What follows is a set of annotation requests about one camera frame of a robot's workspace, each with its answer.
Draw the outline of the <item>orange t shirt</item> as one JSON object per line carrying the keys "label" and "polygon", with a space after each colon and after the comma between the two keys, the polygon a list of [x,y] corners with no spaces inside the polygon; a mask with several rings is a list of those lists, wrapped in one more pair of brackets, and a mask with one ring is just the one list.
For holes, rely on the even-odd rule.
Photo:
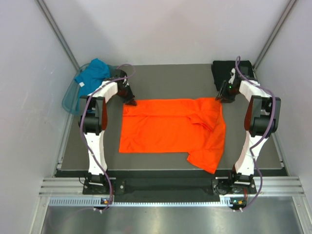
{"label": "orange t shirt", "polygon": [[124,105],[120,153],[187,153],[187,161],[214,174],[225,147],[226,123],[220,101],[144,99]]}

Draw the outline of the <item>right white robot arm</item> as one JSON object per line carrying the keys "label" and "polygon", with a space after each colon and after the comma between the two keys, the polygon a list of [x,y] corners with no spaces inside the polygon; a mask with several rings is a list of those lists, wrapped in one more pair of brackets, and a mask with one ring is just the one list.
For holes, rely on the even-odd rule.
{"label": "right white robot arm", "polygon": [[230,75],[229,80],[222,82],[216,99],[231,103],[236,95],[242,94],[249,102],[244,119],[246,139],[227,181],[229,190],[239,193],[251,184],[260,151],[278,128],[281,99],[261,87],[256,79],[244,76],[237,68],[233,68]]}

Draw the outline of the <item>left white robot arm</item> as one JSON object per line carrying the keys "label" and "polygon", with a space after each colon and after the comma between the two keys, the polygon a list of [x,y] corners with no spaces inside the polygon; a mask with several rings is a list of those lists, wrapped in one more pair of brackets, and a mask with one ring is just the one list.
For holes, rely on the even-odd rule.
{"label": "left white robot arm", "polygon": [[110,180],[104,177],[107,163],[103,139],[108,125],[106,104],[115,95],[126,105],[137,105],[127,73],[119,67],[114,69],[111,77],[106,78],[97,89],[88,95],[80,96],[78,100],[78,125],[89,155],[88,174],[90,180],[94,180],[94,188],[102,194],[108,192],[111,186]]}

